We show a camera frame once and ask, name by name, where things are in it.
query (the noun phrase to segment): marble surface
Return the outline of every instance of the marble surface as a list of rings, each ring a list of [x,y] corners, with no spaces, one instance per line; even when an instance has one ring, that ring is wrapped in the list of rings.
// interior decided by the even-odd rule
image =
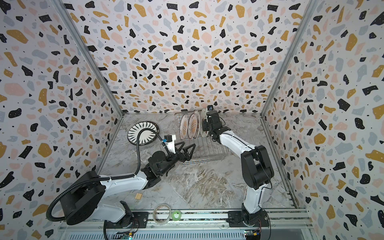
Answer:
[[[226,125],[238,136],[256,146],[264,145],[274,168],[271,182],[273,190],[264,208],[293,208],[290,195],[284,188],[276,163],[273,159],[258,115],[221,114]],[[175,134],[173,114],[129,114],[125,115],[108,158],[102,167],[102,175],[117,175],[134,172],[137,168],[136,146],[127,140],[131,126],[140,121],[158,124],[160,136]],[[162,150],[158,140],[140,147],[144,167],[147,159]],[[246,184],[242,177],[240,159],[232,152],[221,160],[194,165],[176,166],[168,176],[150,189],[127,191],[109,197],[109,200],[124,200],[131,209],[153,209],[160,203],[167,203],[172,209],[239,209],[243,203]],[[141,200],[135,200],[136,193],[142,193]]]

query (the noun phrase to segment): metal wire rack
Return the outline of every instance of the metal wire rack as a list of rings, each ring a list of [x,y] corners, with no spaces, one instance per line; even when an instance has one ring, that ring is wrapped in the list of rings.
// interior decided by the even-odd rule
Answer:
[[[183,115],[187,115],[189,117],[193,111],[189,112],[181,112],[175,114],[175,132],[176,132],[176,142],[185,142],[185,146],[196,144],[195,151],[192,155],[192,159],[188,162],[182,163],[182,165],[191,165],[191,164],[199,164],[203,162],[210,162],[215,160],[221,160],[230,154],[230,151],[227,147],[212,141],[210,136],[201,137],[199,134],[196,139],[180,139],[180,123]]]

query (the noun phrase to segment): terrazzo pattern wallpaper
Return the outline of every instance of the terrazzo pattern wallpaper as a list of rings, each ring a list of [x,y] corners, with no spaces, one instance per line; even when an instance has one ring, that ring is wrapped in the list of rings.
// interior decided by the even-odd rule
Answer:
[[[65,0],[124,112],[258,112],[307,0]]]
[[[51,2],[0,8],[0,239],[54,239],[48,205],[101,162],[118,116]]]
[[[383,24],[383,1],[319,1],[265,116],[319,239],[384,239]]]

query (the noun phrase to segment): terrazzo wall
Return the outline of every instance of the terrazzo wall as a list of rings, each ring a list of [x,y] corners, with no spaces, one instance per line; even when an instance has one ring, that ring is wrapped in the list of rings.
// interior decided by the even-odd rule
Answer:
[[[0,8],[0,239],[54,239],[48,205],[101,162],[118,116],[49,1]]]
[[[258,112],[307,0],[65,0],[124,112]]]
[[[383,1],[319,1],[265,119],[319,239],[384,239]]]

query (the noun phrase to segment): black corrugated hose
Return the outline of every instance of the black corrugated hose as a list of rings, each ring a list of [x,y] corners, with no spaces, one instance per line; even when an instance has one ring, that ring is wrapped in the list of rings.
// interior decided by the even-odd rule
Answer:
[[[161,144],[164,146],[164,148],[166,149],[167,151],[167,154],[168,156],[170,156],[170,152],[166,146],[166,144],[163,142],[163,140],[161,139],[161,137],[159,136],[159,134],[151,129],[151,128],[144,128],[142,130],[140,130],[138,136],[137,136],[137,141],[136,141],[136,150],[137,150],[137,169],[135,171],[134,174],[128,174],[128,175],[123,175],[123,176],[114,176],[114,177],[99,177],[99,178],[94,178],[94,179],[88,179],[88,180],[85,180],[85,181],[82,181],[82,182],[79,182],[79,183],[76,183],[76,184],[73,184],[71,185],[69,188],[67,188],[66,190],[64,190],[62,193],[60,193],[52,202],[51,204],[49,205],[48,209],[47,209],[47,212],[46,212],[46,218],[51,221],[51,222],[59,222],[59,221],[64,221],[65,220],[65,217],[54,217],[52,216],[52,210],[53,208],[55,207],[55,205],[60,201],[60,199],[65,195],[67,194],[68,192],[72,191],[73,189],[77,188],[77,187],[81,187],[83,185],[90,185],[94,182],[100,182],[100,181],[108,181],[108,180],[118,180],[118,179],[125,179],[125,178],[131,178],[131,177],[134,177],[135,175],[137,175],[140,171],[140,166],[141,166],[141,159],[140,159],[140,150],[139,150],[139,139],[140,139],[140,135],[143,131],[145,130],[150,130],[152,131],[161,141]]]

